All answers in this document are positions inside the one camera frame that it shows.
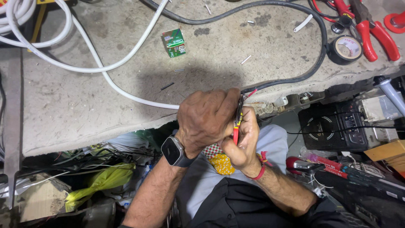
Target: electrical tape roll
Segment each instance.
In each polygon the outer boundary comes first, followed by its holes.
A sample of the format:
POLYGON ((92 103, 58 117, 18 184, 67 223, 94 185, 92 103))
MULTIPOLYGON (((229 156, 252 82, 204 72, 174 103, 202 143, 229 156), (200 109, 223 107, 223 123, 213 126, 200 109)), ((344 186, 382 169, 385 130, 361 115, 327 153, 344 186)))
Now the electrical tape roll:
POLYGON ((326 46, 326 53, 329 59, 338 65, 348 65, 358 60, 363 55, 363 46, 361 43, 356 38, 349 35, 339 36, 326 46), (348 52, 339 49, 339 45, 345 46, 348 52))

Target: red pliers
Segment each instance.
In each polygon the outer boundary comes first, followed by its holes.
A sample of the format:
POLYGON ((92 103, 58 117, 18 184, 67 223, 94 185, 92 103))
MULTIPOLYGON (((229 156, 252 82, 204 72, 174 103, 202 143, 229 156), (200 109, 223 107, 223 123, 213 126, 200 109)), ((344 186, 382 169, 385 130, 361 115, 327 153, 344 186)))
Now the red pliers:
POLYGON ((242 122, 242 108, 243 101, 245 100, 245 94, 241 94, 239 97, 238 108, 236 109, 235 127, 233 128, 233 142, 238 145, 239 126, 242 122))
POLYGON ((370 32, 382 44, 388 58, 391 61, 396 61, 400 58, 398 47, 392 37, 382 27, 380 22, 374 22, 371 19, 371 14, 365 5, 360 0, 349 0, 352 6, 352 11, 356 19, 356 29, 363 40, 364 55, 370 62, 378 59, 373 46, 371 45, 370 32))

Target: workbench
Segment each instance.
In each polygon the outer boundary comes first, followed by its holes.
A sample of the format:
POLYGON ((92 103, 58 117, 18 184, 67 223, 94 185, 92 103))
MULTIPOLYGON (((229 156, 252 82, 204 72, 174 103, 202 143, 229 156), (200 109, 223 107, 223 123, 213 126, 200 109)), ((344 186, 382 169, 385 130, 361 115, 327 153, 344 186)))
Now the workbench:
MULTIPOLYGON (((237 3, 225 0, 173 0, 166 8, 189 19, 205 19, 231 10, 237 3), (205 4, 210 8, 208 14, 205 4)), ((364 0, 375 21, 389 13, 401 13, 401 0, 364 0)), ((308 7, 305 0, 296 1, 308 7)), ((336 12, 323 3, 325 13, 336 12)), ((138 0, 78 2, 72 7, 93 42, 104 65, 121 60, 133 48, 149 24, 154 11, 138 0)), ((320 29, 311 20, 303 29, 293 29, 307 15, 280 6, 249 8, 205 25, 186 25, 160 16, 137 54, 123 66, 109 71, 123 90, 143 99, 180 104, 196 90, 240 88, 269 80, 291 78, 311 68, 320 52, 320 29), (162 32, 181 28, 187 54, 170 58, 162 32), (241 62, 251 55, 243 65, 241 62), (165 90, 160 88, 174 82, 165 90)), ((63 29, 65 16, 57 5, 47 13, 40 40, 55 37, 63 29)), ((325 21, 328 42, 338 37, 325 21)), ((405 34, 389 32, 405 56, 405 34)), ((325 58, 308 80, 260 90, 247 103, 272 103, 277 98, 306 91, 324 91, 338 84, 353 84, 375 75, 403 75, 404 58, 387 60, 381 45, 371 37, 379 56, 369 62, 364 56, 339 66, 325 58)), ((12 52, 2 49, 0 71, 5 77, 12 52)), ((42 49, 49 56, 78 67, 97 67, 75 27, 61 43, 42 49)), ((22 50, 24 76, 23 154, 33 156, 89 146, 120 134, 159 127, 176 119, 176 110, 150 107, 115 92, 101 73, 76 73, 50 65, 26 49, 22 50)))

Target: grey pipe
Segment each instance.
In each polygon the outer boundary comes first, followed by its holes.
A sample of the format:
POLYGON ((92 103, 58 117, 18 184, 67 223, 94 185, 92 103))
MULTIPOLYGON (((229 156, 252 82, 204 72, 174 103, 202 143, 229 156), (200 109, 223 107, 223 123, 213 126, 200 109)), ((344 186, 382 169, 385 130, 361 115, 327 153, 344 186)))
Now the grey pipe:
POLYGON ((395 105, 395 107, 399 110, 402 116, 405 117, 405 103, 402 98, 398 95, 395 91, 394 87, 391 85, 391 79, 386 79, 380 84, 376 85, 376 87, 380 87, 382 91, 384 91, 385 95, 390 99, 390 101, 395 105))

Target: grey trousers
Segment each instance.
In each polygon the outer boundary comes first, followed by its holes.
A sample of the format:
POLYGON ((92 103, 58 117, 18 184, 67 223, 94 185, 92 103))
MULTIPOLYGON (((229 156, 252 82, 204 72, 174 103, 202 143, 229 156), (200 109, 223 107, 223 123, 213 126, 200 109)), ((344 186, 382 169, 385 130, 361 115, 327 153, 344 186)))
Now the grey trousers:
MULTIPOLYGON (((267 125, 260 129, 256 153, 267 151, 266 158, 273 165, 286 173, 286 157, 288 152, 287 132, 277 125, 267 125)), ((203 153, 188 169, 176 192, 177 207, 183 227, 194 218, 198 208, 212 189, 224 178, 230 177, 258 185, 236 170, 231 175, 220 175, 208 162, 203 153)))

